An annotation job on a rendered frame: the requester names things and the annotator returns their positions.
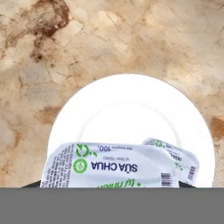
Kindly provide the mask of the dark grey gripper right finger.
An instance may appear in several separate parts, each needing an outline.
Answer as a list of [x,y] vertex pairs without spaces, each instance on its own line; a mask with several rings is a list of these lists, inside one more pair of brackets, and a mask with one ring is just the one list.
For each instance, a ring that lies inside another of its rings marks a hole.
[[183,182],[181,182],[181,181],[179,181],[178,182],[178,185],[179,185],[179,187],[185,187],[185,188],[187,188],[187,187],[191,187],[191,188],[195,188],[195,186],[193,186],[193,185],[188,185],[187,183],[183,183]]

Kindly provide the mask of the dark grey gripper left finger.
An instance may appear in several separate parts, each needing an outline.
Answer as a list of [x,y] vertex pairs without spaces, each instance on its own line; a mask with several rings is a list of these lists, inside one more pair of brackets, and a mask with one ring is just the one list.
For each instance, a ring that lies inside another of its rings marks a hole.
[[29,185],[24,185],[21,188],[35,188],[35,187],[40,188],[40,183],[41,183],[41,181],[39,180],[39,181],[33,182]]

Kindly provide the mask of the white yogurt container green print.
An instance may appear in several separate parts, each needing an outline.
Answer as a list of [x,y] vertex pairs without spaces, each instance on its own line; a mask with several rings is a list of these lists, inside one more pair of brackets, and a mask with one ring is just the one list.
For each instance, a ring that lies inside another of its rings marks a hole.
[[48,156],[42,188],[178,188],[168,152],[143,145],[64,143]]
[[178,172],[179,181],[190,186],[195,186],[200,169],[200,161],[193,153],[152,137],[146,139],[143,145],[155,146],[167,151],[175,160],[175,168]]

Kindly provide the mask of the white round plate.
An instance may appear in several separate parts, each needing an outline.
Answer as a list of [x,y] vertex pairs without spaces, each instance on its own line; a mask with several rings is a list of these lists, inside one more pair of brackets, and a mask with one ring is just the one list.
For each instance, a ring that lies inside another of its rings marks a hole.
[[214,145],[204,117],[175,87],[141,74],[111,75],[74,94],[52,126],[47,152],[69,142],[142,144],[149,137],[194,153],[195,185],[213,185]]

